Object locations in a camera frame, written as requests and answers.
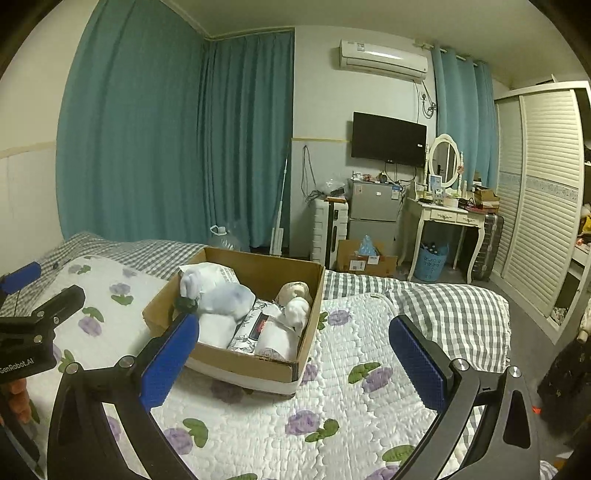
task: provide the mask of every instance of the black suitcase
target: black suitcase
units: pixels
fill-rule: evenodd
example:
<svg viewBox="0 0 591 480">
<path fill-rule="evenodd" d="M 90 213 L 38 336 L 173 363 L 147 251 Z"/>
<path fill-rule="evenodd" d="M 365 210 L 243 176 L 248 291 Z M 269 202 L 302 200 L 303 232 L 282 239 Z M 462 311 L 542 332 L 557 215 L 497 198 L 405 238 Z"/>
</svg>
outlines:
<svg viewBox="0 0 591 480">
<path fill-rule="evenodd" d="M 495 263 L 496 252 L 499 249 L 499 241 L 503 232 L 503 222 L 503 217 L 496 213 L 487 213 L 485 215 L 484 241 L 472 268 L 472 280 L 488 280 L 491 276 L 492 266 Z M 464 275 L 467 275 L 468 265 L 470 265 L 477 242 L 478 228 L 467 227 L 464 244 L 458 259 L 458 265 Z"/>
</svg>

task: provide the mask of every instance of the sliding wardrobe door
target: sliding wardrobe door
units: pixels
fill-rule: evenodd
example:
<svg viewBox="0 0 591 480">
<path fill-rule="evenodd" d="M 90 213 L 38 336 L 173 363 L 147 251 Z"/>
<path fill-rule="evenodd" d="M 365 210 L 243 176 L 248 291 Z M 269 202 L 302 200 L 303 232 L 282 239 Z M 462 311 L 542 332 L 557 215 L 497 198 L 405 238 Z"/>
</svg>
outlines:
<svg viewBox="0 0 591 480">
<path fill-rule="evenodd" d="M 548 316 L 566 276 L 579 225 L 583 134 L 573 90 L 524 95 L 520 100 L 525 185 L 504 279 Z"/>
<path fill-rule="evenodd" d="M 496 103 L 499 118 L 499 176 L 497 194 L 501 198 L 499 215 L 503 217 L 503 231 L 493 270 L 502 275 L 513 238 L 523 167 L 523 134 L 519 98 Z"/>
</svg>

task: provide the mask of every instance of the white quilted bedspread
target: white quilted bedspread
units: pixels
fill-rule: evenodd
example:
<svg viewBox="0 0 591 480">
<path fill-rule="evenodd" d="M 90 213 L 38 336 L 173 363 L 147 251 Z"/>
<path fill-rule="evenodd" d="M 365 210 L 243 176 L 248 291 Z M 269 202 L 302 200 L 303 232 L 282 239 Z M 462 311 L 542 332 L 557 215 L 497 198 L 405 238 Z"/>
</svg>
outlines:
<svg viewBox="0 0 591 480">
<path fill-rule="evenodd" d="M 106 258 L 79 258 L 37 304 L 73 283 L 87 299 L 84 312 L 56 329 L 62 369 L 69 356 L 90 369 L 137 353 L 148 339 L 142 309 L 165 282 Z M 323 310 L 328 315 L 295 397 L 245 391 L 185 368 L 164 405 L 152 410 L 198 478 L 388 480 L 420 441 L 435 413 L 423 406 L 390 348 L 396 307 L 382 295 L 362 294 L 326 300 Z M 43 448 L 60 378 L 56 367 L 29 380 Z M 128 465 L 146 475 L 115 409 L 105 409 Z M 444 473 L 457 469 L 464 452 L 456 448 Z"/>
</svg>

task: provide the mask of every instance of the bed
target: bed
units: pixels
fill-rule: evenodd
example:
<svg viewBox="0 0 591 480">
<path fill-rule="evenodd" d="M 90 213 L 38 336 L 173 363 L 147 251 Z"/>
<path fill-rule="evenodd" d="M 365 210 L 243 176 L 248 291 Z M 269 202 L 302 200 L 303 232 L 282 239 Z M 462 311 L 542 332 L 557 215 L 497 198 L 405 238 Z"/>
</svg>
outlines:
<svg viewBox="0 0 591 480">
<path fill-rule="evenodd" d="M 63 345 L 60 349 L 60 343 L 68 340 L 68 346 L 79 347 L 76 361 L 86 368 L 106 367 L 122 354 L 135 353 L 145 341 L 141 309 L 177 266 L 202 247 L 171 241 L 118 243 L 80 233 L 39 260 L 43 273 L 37 282 L 9 297 L 1 315 L 14 311 L 27 314 L 72 283 L 85 288 L 87 305 L 89 301 L 110 302 L 110 309 L 121 308 L 125 302 L 110 300 L 129 294 L 116 291 L 122 288 L 117 287 L 117 275 L 123 275 L 126 288 L 135 294 L 133 305 L 120 310 L 133 320 L 121 320 L 108 330 L 103 323 L 100 336 L 96 329 L 101 325 L 96 326 L 92 315 L 88 319 L 88 311 L 86 320 L 72 318 L 56 331 L 58 367 L 29 381 L 37 410 L 29 428 L 41 449 L 47 441 L 60 366 L 63 371 L 64 362 L 72 355 L 72 349 Z M 92 285 L 101 281 L 111 285 L 101 293 L 104 300 L 92 297 L 100 290 Z M 348 465 L 347 478 L 390 479 L 405 448 L 408 453 L 408 445 L 420 440 L 434 418 L 420 403 L 400 366 L 382 364 L 385 355 L 392 355 L 384 338 L 387 329 L 379 322 L 386 322 L 393 314 L 406 313 L 451 358 L 461 356 L 475 368 L 488 371 L 502 371 L 509 365 L 508 305 L 488 290 L 327 271 L 323 299 L 329 327 L 318 332 L 303 385 L 293 399 L 245 392 L 184 369 L 164 406 L 152 411 L 199 478 L 283 479 L 295 478 L 305 470 L 311 472 L 311 478 L 332 478 L 336 472 L 342 475 L 343 465 Z M 109 314 L 117 317 L 117 310 L 113 312 Z M 117 351 L 114 345 L 119 342 L 121 346 L 122 338 L 127 342 L 122 348 L 132 351 Z M 113 433 L 121 438 L 119 446 L 129 467 L 145 474 L 116 412 L 108 407 Z M 481 414 L 481 407 L 474 409 L 443 473 L 458 468 Z M 396 421 L 385 420 L 393 416 Z M 252 423 L 264 425 L 257 430 L 249 426 Z M 237 436 L 237 431 L 245 432 L 245 437 Z M 545 471 L 551 469 L 542 464 L 541 475 L 546 475 Z"/>
</svg>

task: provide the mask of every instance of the white wardrobe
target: white wardrobe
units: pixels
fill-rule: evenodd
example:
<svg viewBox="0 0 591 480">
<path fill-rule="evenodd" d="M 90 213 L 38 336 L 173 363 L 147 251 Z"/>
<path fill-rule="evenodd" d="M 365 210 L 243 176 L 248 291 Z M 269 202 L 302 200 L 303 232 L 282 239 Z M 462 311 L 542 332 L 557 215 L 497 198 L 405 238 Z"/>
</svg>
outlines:
<svg viewBox="0 0 591 480">
<path fill-rule="evenodd" d="M 588 82 L 564 82 L 513 90 L 495 101 L 505 223 L 491 278 L 554 343 L 570 321 L 580 321 L 589 298 L 591 255 L 582 257 L 575 240 L 590 99 Z M 561 326 L 550 318 L 555 306 L 568 310 Z"/>
</svg>

